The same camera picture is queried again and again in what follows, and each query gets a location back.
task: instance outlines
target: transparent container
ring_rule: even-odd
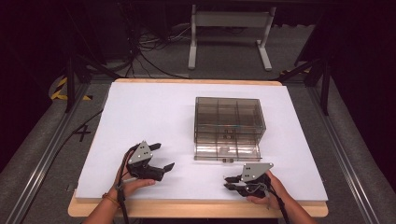
[[[258,99],[197,97],[194,158],[198,161],[259,161],[265,132]]]

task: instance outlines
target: gray floor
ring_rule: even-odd
[[[254,40],[261,31],[246,30],[231,34],[227,30],[207,29],[200,33],[196,69],[187,68],[188,39],[181,39],[161,50],[145,52],[146,57],[162,70],[189,76],[194,79],[248,79],[265,80],[278,77],[279,72],[292,69],[294,61],[313,27],[274,27],[267,42],[267,52],[273,71],[265,72]],[[134,62],[136,77],[163,77],[161,72],[142,58]],[[377,168],[366,145],[356,129],[335,86],[331,85],[329,96],[329,117],[323,117],[317,108],[316,92],[298,82],[304,76],[294,77],[288,86],[291,99],[302,124],[305,137],[323,178],[329,196],[329,215],[318,218],[319,223],[396,223],[396,196],[389,183]],[[54,87],[59,79],[54,80]],[[100,76],[93,79],[85,94],[92,95],[90,101],[81,101],[64,130],[60,142],[81,123],[98,112],[104,103],[109,81]],[[0,223],[6,223],[51,138],[64,117],[65,101],[54,100],[52,106],[25,139],[6,169],[0,174]],[[74,134],[51,165],[39,192],[26,213],[23,223],[79,223],[82,218],[70,217],[67,207],[90,148],[100,116],[89,121],[88,131],[80,141]],[[328,124],[336,134],[332,135]],[[364,190],[355,190],[359,183]],[[301,180],[309,188],[309,183]],[[369,204],[362,206],[361,198]],[[364,208],[373,208],[375,217],[367,218]]]

